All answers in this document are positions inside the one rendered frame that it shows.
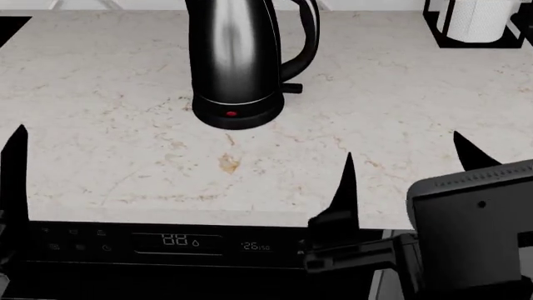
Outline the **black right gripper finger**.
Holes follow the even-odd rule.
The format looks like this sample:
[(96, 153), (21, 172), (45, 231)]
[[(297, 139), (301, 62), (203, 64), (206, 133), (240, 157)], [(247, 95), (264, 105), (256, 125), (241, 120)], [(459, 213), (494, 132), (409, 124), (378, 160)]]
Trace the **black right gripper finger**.
[(349, 152), (329, 207), (308, 222), (309, 243), (312, 249), (352, 244), (357, 240), (359, 229), (356, 171)]
[(457, 131), (453, 132), (453, 143), (461, 166), (466, 172), (501, 165)]

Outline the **black kettle power base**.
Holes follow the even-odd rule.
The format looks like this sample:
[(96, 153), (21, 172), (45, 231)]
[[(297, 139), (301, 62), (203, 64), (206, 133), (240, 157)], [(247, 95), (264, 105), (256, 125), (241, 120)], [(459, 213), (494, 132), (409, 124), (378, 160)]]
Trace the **black kettle power base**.
[(284, 108), (284, 93), (301, 94), (303, 84), (283, 83), (272, 95), (256, 102), (224, 104), (211, 102), (197, 95), (192, 99), (192, 111), (201, 122), (215, 128), (242, 130), (260, 127), (275, 119)]

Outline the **white paper towel roll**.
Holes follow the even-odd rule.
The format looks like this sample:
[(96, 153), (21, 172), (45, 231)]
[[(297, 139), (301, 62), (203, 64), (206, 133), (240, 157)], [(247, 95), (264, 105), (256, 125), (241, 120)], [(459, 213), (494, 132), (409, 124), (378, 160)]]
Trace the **white paper towel roll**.
[(446, 36), (464, 43), (492, 43), (503, 36), (515, 0), (455, 0)]

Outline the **black steel electric kettle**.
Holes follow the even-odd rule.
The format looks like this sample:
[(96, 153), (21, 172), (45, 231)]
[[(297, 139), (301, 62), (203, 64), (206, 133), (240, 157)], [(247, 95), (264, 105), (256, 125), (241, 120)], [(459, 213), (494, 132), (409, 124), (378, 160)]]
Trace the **black steel electric kettle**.
[(223, 105), (259, 102), (309, 67), (319, 44), (319, 9), (316, 0), (291, 1), (305, 42), (283, 62), (272, 0), (185, 0), (193, 93)]

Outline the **black paper towel holder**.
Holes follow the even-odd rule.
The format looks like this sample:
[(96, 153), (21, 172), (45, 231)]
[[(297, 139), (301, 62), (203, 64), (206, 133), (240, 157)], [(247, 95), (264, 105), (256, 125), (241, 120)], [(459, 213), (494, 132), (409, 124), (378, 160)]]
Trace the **black paper towel holder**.
[(425, 0), (422, 16), (440, 48), (520, 49), (524, 42), (533, 45), (533, 0), (515, 1), (503, 36), (495, 42), (459, 42), (446, 36), (455, 0)]

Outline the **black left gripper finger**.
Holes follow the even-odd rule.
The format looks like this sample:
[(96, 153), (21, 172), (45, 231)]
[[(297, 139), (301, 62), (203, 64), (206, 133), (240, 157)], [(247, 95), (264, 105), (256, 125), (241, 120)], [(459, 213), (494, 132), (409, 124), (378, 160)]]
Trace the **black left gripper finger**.
[(21, 124), (0, 153), (0, 219), (6, 224), (28, 222), (28, 132)]

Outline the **black dishwasher control panel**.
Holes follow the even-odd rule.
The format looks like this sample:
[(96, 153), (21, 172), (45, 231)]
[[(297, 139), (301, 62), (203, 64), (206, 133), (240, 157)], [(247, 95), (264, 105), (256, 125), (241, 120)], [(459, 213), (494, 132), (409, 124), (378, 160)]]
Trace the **black dishwasher control panel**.
[(369, 300), (374, 273), (312, 275), (303, 227), (32, 221), (0, 300)]

